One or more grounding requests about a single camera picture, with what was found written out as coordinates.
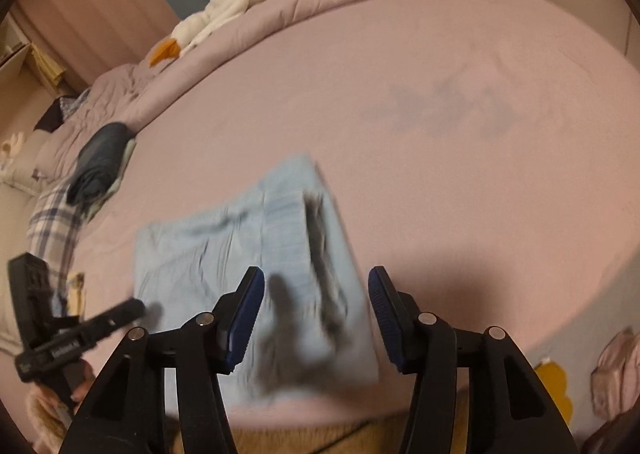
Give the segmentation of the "left human hand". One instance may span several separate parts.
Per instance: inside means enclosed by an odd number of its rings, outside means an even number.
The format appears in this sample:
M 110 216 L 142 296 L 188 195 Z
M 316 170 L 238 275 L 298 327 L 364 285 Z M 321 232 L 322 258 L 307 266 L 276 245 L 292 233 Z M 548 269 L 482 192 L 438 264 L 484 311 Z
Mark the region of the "left human hand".
M 79 404 L 96 379 L 92 366 L 84 359 L 79 359 L 64 366 L 62 373 L 70 392 L 70 400 Z

